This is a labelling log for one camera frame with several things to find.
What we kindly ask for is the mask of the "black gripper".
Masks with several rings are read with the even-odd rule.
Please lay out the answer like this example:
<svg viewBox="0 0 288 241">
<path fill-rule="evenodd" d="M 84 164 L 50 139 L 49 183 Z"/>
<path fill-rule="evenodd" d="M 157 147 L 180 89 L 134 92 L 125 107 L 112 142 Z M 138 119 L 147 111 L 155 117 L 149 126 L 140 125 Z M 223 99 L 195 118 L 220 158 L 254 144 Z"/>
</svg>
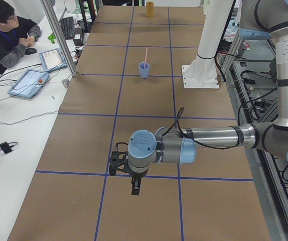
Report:
<svg viewBox="0 0 288 241">
<path fill-rule="evenodd" d="M 109 174 L 110 176 L 115 176 L 116 172 L 128 173 L 131 179 L 131 194 L 138 196 L 140 193 L 141 178 L 144 177 L 148 169 L 145 171 L 133 171 L 128 165 L 128 151 L 120 152 L 118 150 L 119 144 L 128 145 L 128 143 L 116 143 L 114 149 L 109 158 Z"/>
</svg>

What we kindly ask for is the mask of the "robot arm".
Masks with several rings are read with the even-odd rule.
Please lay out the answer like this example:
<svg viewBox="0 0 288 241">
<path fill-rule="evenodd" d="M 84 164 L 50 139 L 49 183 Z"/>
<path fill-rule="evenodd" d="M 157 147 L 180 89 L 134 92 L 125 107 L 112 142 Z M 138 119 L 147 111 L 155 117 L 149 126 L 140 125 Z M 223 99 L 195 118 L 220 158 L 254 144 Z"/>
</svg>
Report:
<svg viewBox="0 0 288 241">
<path fill-rule="evenodd" d="M 151 163 L 192 163 L 200 147 L 225 150 L 244 146 L 288 161 L 288 1 L 243 1 L 241 10 L 241 37 L 275 39 L 277 119 L 225 128 L 182 128 L 175 121 L 155 133 L 134 132 L 127 151 L 114 149 L 109 160 L 111 176 L 118 171 L 131 176 L 133 195 L 139 194 L 141 179 Z"/>
</svg>

